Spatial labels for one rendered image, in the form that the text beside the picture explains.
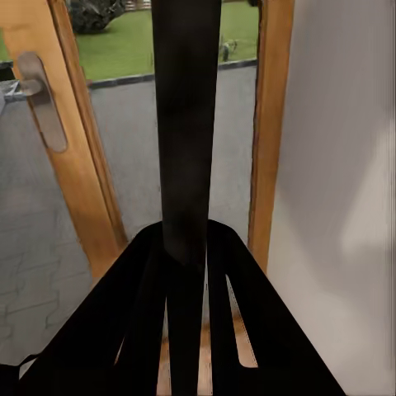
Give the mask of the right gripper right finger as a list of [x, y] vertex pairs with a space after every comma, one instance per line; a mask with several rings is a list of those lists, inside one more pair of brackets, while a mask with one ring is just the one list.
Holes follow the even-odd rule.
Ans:
[[[212, 219], [207, 266], [213, 396], [347, 396], [243, 240]], [[257, 368], [239, 363], [226, 275]]]

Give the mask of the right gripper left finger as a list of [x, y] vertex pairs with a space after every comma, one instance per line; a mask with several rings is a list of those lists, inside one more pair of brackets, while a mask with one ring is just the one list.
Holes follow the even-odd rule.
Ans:
[[8, 396], [156, 396], [163, 222], [142, 229]]

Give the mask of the poster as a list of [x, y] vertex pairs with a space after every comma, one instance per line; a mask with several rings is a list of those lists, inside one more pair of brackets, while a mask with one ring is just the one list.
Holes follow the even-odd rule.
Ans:
[[151, 0], [172, 396], [198, 396], [222, 0]]

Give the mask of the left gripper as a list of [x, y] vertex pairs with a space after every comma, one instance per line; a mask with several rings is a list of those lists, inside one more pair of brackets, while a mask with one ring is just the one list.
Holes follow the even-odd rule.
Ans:
[[0, 364], [0, 396], [8, 396], [9, 392], [17, 385], [19, 381], [20, 367], [25, 363], [36, 358], [35, 355], [30, 355], [25, 358], [20, 365], [10, 366]]

